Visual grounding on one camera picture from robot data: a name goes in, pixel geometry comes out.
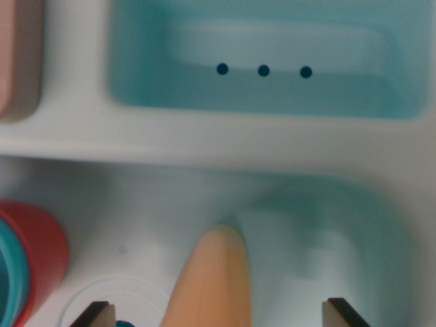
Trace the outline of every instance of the light blue compartment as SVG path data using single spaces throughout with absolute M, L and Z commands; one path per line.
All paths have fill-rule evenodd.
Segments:
M 110 92 L 132 106 L 409 119 L 427 103 L 434 7 L 112 0 Z
M 29 293 L 29 266 L 14 231 L 0 219 L 0 327 L 10 327 Z
M 368 187 L 284 178 L 224 223 L 249 250 L 254 326 L 319 326 L 329 297 L 345 297 L 371 326 L 413 326 L 416 245 L 389 201 Z

